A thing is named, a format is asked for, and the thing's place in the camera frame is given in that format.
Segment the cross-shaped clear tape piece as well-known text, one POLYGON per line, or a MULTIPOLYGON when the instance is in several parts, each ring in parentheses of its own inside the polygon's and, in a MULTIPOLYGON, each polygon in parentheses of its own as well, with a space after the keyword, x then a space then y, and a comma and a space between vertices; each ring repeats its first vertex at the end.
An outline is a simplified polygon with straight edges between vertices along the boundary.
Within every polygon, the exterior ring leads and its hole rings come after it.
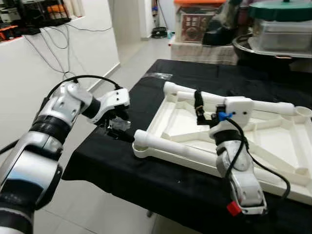
POLYGON ((128 134, 127 130, 130 128, 131 123, 129 122, 129 127, 110 127, 106 120, 103 120, 101 123, 98 123, 98 131, 106 136, 109 136, 116 140, 122 140, 125 142, 133 142, 134 137, 131 134, 128 134))

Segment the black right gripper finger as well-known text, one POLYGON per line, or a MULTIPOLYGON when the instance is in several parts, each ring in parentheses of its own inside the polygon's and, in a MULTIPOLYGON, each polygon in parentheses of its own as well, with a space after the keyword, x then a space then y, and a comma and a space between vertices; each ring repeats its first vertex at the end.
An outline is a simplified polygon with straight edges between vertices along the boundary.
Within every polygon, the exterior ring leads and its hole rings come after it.
POLYGON ((194 91, 194 109, 196 115, 197 125, 204 124, 204 109, 203 109, 203 98, 201 96, 201 91, 194 91))

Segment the white plastic table top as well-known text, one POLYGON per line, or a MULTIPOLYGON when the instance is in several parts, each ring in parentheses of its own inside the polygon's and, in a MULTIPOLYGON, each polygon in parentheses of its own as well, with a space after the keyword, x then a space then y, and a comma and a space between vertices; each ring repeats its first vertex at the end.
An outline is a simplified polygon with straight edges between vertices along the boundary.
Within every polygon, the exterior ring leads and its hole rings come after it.
MULTIPOLYGON (((278 143, 283 146, 300 147, 303 152, 309 152, 311 138, 310 116, 312 112, 305 107, 295 106, 297 114, 287 116, 272 112, 252 111, 250 122, 243 128, 248 142, 257 145, 267 138, 269 143, 278 143)), ((161 106, 149 127, 145 130, 150 134, 165 136, 174 141, 174 136, 183 134, 207 133, 209 126, 197 125, 192 99, 180 99, 174 95, 166 95, 161 106)), ((274 195, 281 195, 286 189, 285 181, 288 180, 281 174, 258 162, 255 173, 264 191, 274 195)), ((307 186, 291 184, 288 195, 290 200, 310 204, 312 202, 312 181, 307 186)))

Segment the green pot lid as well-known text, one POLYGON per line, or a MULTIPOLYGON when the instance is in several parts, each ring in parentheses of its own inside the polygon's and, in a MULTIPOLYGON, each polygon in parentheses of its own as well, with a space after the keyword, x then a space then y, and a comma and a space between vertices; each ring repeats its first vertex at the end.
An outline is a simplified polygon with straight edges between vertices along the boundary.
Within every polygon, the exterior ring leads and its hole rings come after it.
POLYGON ((312 20, 312 0, 263 0, 248 7, 250 18, 280 22, 312 20))

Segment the black tablecloth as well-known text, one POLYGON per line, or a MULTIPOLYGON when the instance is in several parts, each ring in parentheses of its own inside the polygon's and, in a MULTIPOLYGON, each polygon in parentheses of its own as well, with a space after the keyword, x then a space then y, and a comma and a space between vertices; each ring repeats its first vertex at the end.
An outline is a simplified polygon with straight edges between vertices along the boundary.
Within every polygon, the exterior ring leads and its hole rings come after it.
MULTIPOLYGON (((312 104, 312 74, 268 72, 239 65, 159 59, 149 72, 218 95, 265 102, 312 104)), ((62 179, 88 181, 103 191, 204 234, 312 234, 312 206, 285 201, 273 219, 246 221, 227 211, 221 179, 156 158, 134 156, 127 142, 92 132, 71 154, 62 179)))

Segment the clear plastic storage box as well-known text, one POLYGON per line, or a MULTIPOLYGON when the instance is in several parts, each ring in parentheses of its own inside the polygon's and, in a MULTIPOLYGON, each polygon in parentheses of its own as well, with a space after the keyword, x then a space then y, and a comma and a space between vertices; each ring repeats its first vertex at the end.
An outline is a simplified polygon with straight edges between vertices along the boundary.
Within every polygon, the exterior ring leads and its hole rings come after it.
POLYGON ((252 49, 266 53, 312 53, 312 21, 254 21, 248 40, 252 49))

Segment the black round floor object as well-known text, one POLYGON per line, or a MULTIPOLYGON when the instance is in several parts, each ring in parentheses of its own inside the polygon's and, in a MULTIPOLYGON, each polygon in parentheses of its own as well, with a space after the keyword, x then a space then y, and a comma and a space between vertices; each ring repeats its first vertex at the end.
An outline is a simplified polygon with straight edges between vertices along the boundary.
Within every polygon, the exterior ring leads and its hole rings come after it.
POLYGON ((161 39, 169 37, 169 32, 167 27, 154 27, 151 30, 150 37, 154 39, 161 39))

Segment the clear tape strip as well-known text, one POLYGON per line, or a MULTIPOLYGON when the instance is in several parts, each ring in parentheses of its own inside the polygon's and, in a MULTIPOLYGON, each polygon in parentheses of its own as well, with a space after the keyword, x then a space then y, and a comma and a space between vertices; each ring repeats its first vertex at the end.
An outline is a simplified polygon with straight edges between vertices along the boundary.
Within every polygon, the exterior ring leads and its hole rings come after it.
POLYGON ((171 80, 173 77, 174 77, 173 74, 166 74, 162 72, 147 72, 142 76, 142 78, 157 78, 166 81, 171 80))

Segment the black bag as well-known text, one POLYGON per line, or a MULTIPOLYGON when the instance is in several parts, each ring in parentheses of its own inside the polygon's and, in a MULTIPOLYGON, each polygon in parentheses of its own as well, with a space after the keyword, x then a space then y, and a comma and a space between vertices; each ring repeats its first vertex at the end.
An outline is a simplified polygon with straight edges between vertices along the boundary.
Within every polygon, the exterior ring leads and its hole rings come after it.
POLYGON ((209 21, 202 45, 228 45, 232 42, 239 24, 242 2, 243 0, 225 0, 209 21))

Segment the black wok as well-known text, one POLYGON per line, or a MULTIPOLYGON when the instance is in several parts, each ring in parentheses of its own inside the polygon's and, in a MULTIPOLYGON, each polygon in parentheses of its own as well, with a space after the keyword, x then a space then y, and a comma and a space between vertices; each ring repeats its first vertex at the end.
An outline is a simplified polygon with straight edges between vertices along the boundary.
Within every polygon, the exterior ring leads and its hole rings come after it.
POLYGON ((251 34, 244 34, 232 40, 232 47, 237 56, 237 65, 261 69, 290 67, 297 62, 312 62, 311 58, 298 58, 289 55, 267 55, 252 49, 250 44, 251 34))

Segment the beige patterned bench cloth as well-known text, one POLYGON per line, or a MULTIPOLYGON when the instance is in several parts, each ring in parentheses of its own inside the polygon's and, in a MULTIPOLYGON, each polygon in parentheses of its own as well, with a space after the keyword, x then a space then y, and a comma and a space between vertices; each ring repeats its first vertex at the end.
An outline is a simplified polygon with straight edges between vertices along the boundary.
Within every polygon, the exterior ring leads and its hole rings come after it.
POLYGON ((203 64, 236 65, 238 56, 232 45, 203 45, 187 42, 170 42, 171 60, 203 64))

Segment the storage box with orange lid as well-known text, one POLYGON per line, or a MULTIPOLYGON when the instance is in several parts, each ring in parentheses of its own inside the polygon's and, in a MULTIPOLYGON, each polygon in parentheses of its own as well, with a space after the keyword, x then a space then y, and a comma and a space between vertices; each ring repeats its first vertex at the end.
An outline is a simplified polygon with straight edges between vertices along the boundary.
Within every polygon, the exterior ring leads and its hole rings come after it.
POLYGON ((174 0, 175 41, 198 43, 224 0, 174 0))

